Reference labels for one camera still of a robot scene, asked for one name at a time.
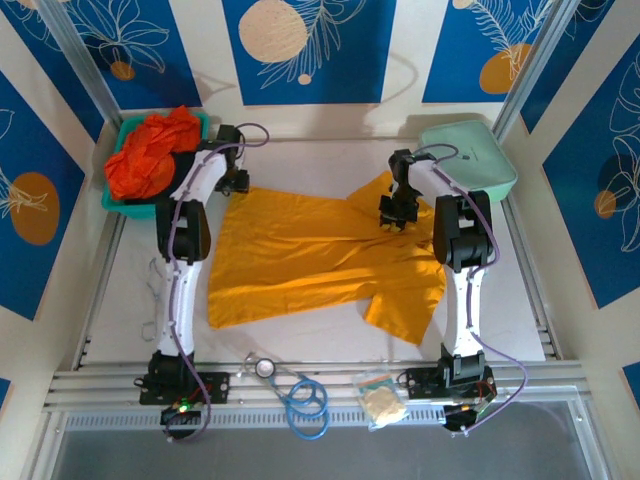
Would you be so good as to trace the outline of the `yellow t-shirt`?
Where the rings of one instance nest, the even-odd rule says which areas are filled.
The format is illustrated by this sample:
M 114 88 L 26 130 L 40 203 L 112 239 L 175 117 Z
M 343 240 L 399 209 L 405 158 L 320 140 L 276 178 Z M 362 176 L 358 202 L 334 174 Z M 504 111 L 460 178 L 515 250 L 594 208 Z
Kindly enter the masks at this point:
M 419 345 L 445 290 L 434 210 L 404 230 L 379 224 L 382 173 L 345 199 L 254 187 L 231 197 L 207 288 L 215 329 L 360 300 L 365 321 Z

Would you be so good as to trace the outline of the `mint green lidded container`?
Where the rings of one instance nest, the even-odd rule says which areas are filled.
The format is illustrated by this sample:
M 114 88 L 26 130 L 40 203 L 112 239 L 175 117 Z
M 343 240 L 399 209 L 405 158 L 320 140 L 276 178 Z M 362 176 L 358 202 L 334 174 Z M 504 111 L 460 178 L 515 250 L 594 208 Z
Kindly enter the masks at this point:
M 484 190 L 492 203 L 503 201 L 518 174 L 491 130 L 479 120 L 465 120 L 423 130 L 419 146 L 430 146 L 439 166 L 461 186 Z

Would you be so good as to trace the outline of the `orange crumpled t-shirt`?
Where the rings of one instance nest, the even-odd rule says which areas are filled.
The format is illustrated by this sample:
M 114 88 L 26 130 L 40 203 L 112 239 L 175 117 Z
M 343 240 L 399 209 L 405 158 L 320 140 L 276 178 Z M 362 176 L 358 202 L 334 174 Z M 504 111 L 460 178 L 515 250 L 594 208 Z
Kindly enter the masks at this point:
M 202 138 L 201 127 L 201 120 L 185 106 L 166 116 L 147 116 L 106 162 L 112 198 L 146 200 L 165 190 L 176 173 L 173 153 L 194 151 Z

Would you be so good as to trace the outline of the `teal perforated plastic basket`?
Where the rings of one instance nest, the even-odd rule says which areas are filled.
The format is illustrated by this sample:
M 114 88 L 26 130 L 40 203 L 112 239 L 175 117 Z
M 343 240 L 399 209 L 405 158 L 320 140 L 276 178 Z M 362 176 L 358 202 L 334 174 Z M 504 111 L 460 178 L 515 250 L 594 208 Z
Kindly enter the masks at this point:
M 200 120 L 201 138 L 203 140 L 206 140 L 210 126 L 209 116 L 203 112 L 192 112 L 192 115 Z M 129 117 L 123 121 L 117 136 L 116 145 L 114 147 L 115 153 L 121 151 L 128 135 L 135 131 L 138 126 L 146 120 L 147 117 L 149 117 L 149 114 L 136 115 Z M 155 203 L 153 200 L 133 203 L 115 201 L 111 195 L 111 191 L 108 185 L 105 185 L 103 188 L 101 205 L 106 211 L 117 212 L 121 215 L 133 219 L 149 219 L 155 216 Z

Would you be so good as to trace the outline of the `metal scissors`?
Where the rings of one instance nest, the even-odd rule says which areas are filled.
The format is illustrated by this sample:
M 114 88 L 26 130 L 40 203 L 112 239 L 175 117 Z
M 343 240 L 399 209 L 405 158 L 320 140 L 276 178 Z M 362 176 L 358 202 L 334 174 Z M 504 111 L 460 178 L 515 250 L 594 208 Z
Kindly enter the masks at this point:
M 148 264 L 145 285 L 152 300 L 153 310 L 150 318 L 142 324 L 141 338 L 145 342 L 153 342 L 158 335 L 159 311 L 164 289 L 164 268 L 158 263 L 157 258 L 152 258 Z

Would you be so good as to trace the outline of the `clear bag of gloves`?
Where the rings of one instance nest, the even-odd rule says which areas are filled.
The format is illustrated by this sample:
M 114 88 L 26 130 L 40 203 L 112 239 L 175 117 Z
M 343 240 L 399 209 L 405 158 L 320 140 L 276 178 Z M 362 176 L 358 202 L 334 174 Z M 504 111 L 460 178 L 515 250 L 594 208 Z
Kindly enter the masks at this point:
M 388 369 L 360 372 L 353 377 L 353 386 L 369 431 L 380 430 L 407 417 L 407 406 L 398 394 L 396 383 Z

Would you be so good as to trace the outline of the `blue stethoscope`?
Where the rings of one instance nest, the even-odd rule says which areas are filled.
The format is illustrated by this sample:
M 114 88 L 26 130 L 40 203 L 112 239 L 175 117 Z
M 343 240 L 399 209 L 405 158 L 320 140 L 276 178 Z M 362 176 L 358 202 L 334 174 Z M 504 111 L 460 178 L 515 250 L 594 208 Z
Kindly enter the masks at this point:
M 322 438 L 330 425 L 329 396 L 320 382 L 250 352 L 239 376 L 247 374 L 271 390 L 284 408 L 285 421 L 296 437 Z

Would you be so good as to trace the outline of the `left control board with leds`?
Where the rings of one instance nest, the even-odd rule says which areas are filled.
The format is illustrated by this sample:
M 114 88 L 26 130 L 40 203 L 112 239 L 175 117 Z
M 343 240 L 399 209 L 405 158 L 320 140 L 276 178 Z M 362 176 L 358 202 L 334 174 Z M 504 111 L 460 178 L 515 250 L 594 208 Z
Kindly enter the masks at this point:
M 201 412 L 192 410 L 184 405 L 178 407 L 169 406 L 160 413 L 160 424 L 165 432 L 170 432 L 173 427 L 196 427 L 201 423 Z

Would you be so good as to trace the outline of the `blue floral wall poster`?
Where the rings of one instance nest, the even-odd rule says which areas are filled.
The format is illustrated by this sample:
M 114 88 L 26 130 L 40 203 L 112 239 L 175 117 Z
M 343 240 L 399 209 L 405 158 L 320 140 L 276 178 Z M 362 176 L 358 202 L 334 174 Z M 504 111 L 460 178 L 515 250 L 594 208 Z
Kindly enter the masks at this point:
M 222 0 L 246 106 L 377 104 L 397 0 Z
M 202 105 L 169 0 L 58 2 L 120 109 Z M 0 12 L 63 98 L 90 103 L 35 0 L 0 0 Z
M 36 318 L 85 174 L 0 72 L 0 306 Z
M 640 35 L 543 169 L 595 303 L 640 287 Z
M 422 101 L 504 101 L 554 2 L 448 0 Z

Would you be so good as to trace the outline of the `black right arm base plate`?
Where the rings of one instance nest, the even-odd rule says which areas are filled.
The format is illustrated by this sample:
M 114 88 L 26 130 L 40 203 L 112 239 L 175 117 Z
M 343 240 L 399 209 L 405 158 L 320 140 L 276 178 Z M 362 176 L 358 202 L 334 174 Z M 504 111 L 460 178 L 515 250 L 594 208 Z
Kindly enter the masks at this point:
M 404 372 L 411 400 L 458 401 L 493 400 L 497 393 L 489 366 L 479 376 L 451 380 L 449 372 L 436 367 L 409 368 Z

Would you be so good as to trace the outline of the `aluminium frame rails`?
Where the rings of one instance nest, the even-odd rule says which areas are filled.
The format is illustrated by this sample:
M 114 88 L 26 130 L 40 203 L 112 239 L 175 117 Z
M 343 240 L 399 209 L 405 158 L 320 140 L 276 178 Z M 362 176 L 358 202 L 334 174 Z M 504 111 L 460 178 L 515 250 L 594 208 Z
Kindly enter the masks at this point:
M 490 347 L 487 360 L 498 396 L 512 402 L 563 401 L 574 420 L 581 421 L 591 395 L 585 374 L 579 363 L 556 358 L 551 335 L 531 308 L 501 208 L 493 211 L 493 225 L 501 257 L 482 285 L 480 335 Z M 155 340 L 141 338 L 142 324 L 153 310 L 145 285 L 148 264 L 152 258 L 160 264 L 154 231 L 149 220 L 119 222 L 78 367 L 55 373 L 46 411 L 140 409 L 134 380 L 146 372 L 155 350 Z M 353 377 L 378 368 L 396 375 L 430 364 L 440 354 L 446 323 L 446 308 L 439 305 L 421 344 L 412 345 L 367 324 L 366 305 L 360 301 L 214 330 L 205 318 L 204 292 L 198 293 L 197 302 L 198 366 L 230 375 L 227 403 L 214 410 L 219 418 L 282 418 L 281 404 L 271 390 L 247 374 L 239 376 L 243 359 L 254 352 L 320 382 L 339 416 L 355 419 L 359 411 Z

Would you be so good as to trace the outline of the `aluminium frame post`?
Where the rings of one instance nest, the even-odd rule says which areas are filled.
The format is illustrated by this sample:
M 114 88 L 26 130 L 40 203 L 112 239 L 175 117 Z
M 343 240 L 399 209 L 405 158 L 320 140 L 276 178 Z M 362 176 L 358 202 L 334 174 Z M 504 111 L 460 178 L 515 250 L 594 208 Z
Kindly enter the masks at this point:
M 499 143 L 505 140 L 514 121 L 519 117 L 524 102 L 538 81 L 579 3 L 580 0 L 552 2 L 549 15 L 542 24 L 525 63 L 493 124 L 492 132 Z
M 122 124 L 120 108 L 64 5 L 57 0 L 34 0 L 34 3 L 104 121 L 119 129 Z

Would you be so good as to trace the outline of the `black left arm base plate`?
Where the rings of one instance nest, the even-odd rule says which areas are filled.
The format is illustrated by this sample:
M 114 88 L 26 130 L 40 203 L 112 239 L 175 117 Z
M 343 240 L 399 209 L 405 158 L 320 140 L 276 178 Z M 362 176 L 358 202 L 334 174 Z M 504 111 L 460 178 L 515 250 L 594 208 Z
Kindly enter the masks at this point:
M 212 404 L 226 404 L 230 389 L 230 375 L 226 372 L 199 372 Z M 205 403 L 204 394 L 189 371 L 174 374 L 148 373 L 134 380 L 140 389 L 141 405 L 170 405 L 182 400 Z

